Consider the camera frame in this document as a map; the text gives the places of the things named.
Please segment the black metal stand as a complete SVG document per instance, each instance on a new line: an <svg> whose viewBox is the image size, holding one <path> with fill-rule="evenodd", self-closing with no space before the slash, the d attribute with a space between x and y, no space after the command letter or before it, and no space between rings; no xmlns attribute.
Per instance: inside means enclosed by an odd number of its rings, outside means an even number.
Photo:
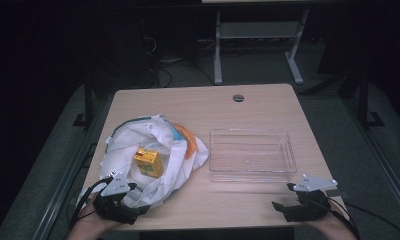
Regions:
<svg viewBox="0 0 400 240"><path fill-rule="evenodd" d="M384 127L385 124L377 112L368 109L369 103L369 79L364 69L360 69L357 80L358 106L357 117L360 125L369 130L371 127Z"/></svg>
<svg viewBox="0 0 400 240"><path fill-rule="evenodd" d="M88 129L93 122L94 108L93 108L93 89L91 83L91 77L89 74L84 78L83 84L84 90L84 112L77 115L73 125L77 127L83 127Z"/></svg>

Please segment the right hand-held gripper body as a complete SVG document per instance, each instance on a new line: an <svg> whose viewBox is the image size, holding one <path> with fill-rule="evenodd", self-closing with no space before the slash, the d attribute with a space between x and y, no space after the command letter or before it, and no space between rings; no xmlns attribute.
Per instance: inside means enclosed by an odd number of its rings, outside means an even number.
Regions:
<svg viewBox="0 0 400 240"><path fill-rule="evenodd" d="M288 222L314 221L323 218L330 209L324 188L335 187L337 181L304 174L296 184L296 206L286 207L284 215Z"/></svg>

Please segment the clear plastic box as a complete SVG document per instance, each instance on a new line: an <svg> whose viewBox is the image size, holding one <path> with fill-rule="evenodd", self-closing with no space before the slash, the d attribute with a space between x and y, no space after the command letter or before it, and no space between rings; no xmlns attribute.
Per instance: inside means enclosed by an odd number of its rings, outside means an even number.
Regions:
<svg viewBox="0 0 400 240"><path fill-rule="evenodd" d="M209 171L212 182L286 183L297 166L287 131L212 129Z"/></svg>

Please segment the person's right hand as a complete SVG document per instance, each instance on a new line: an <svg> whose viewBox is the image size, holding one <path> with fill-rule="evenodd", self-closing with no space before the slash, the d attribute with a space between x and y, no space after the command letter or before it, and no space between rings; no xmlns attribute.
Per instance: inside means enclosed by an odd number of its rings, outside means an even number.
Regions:
<svg viewBox="0 0 400 240"><path fill-rule="evenodd" d="M327 213L323 218L321 218L319 220L307 221L306 225L316 229L317 231L318 231L319 227L323 227L323 226L338 226L338 227L346 228L346 226L338 218L336 218L332 213Z"/></svg>

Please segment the yellow juice carton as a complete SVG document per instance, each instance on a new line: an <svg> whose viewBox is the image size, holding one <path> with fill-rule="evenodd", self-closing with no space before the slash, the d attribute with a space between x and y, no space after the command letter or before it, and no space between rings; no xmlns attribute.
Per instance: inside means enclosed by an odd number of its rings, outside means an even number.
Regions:
<svg viewBox="0 0 400 240"><path fill-rule="evenodd" d="M134 160L142 175L159 178L164 172L162 157L156 150L139 147Z"/></svg>

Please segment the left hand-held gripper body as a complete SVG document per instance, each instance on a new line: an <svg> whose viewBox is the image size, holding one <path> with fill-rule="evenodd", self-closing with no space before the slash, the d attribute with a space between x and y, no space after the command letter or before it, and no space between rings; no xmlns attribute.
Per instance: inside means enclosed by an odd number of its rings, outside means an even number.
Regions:
<svg viewBox="0 0 400 240"><path fill-rule="evenodd" d="M128 192L126 176L122 172L114 174L93 203L98 215L115 222L134 224L137 216L122 202Z"/></svg>

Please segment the aluminium floor rail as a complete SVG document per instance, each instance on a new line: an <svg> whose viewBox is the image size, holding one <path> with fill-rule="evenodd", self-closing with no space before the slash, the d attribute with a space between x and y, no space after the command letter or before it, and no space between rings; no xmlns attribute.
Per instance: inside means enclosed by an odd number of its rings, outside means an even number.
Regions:
<svg viewBox="0 0 400 240"><path fill-rule="evenodd" d="M343 99L342 103L349 116L352 118L357 130L368 145L368 148L371 150L374 159L380 166L383 177L386 179L389 188L400 206L400 178L396 174L389 158L378 144L376 137L371 133L373 128L384 128L384 122L377 112L366 113L365 121L362 122L359 110L351 100Z"/></svg>
<svg viewBox="0 0 400 240"><path fill-rule="evenodd" d="M64 207L68 205L70 192L73 189L79 192L83 185L85 177L79 180L80 170L95 150L108 109L108 101L96 101L93 120L88 127L73 125L77 119L74 114L81 110L69 109L53 129L41 154L42 162L36 168L37 192L44 191L48 196L31 240L48 240L56 222L67 230Z"/></svg>

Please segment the white plastic bag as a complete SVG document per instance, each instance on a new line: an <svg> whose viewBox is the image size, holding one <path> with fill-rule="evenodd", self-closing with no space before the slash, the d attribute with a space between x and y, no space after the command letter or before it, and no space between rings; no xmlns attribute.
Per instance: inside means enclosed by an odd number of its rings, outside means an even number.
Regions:
<svg viewBox="0 0 400 240"><path fill-rule="evenodd" d="M142 147L159 152L164 172L158 178L140 172L134 157ZM185 128L178 128L161 115L140 117L119 125L106 139L99 177L123 174L136 188L123 198L129 208L161 204L208 159L205 144Z"/></svg>

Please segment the white metal desk frame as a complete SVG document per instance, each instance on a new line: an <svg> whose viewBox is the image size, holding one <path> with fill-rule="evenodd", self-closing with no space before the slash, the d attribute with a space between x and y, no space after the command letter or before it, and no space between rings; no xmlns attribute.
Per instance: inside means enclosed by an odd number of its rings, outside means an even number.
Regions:
<svg viewBox="0 0 400 240"><path fill-rule="evenodd" d="M303 83L302 75L295 61L295 56L306 26L309 10L304 9L298 21L282 22L223 22L221 12L216 13L215 50L214 50L214 84L223 83L221 65L221 41L229 39L276 39L291 38L294 43L284 53L286 62L296 84Z"/></svg>

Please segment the person's left hand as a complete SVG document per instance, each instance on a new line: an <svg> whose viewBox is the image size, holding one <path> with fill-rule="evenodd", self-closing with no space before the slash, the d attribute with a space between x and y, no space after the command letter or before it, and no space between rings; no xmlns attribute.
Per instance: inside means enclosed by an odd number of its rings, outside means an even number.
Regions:
<svg viewBox="0 0 400 240"><path fill-rule="evenodd" d="M78 214L75 227L84 228L88 230L98 230L100 233L111 230L117 226L120 226L119 222L104 219L98 215L94 208L94 201L97 195L94 194L82 208Z"/></svg>

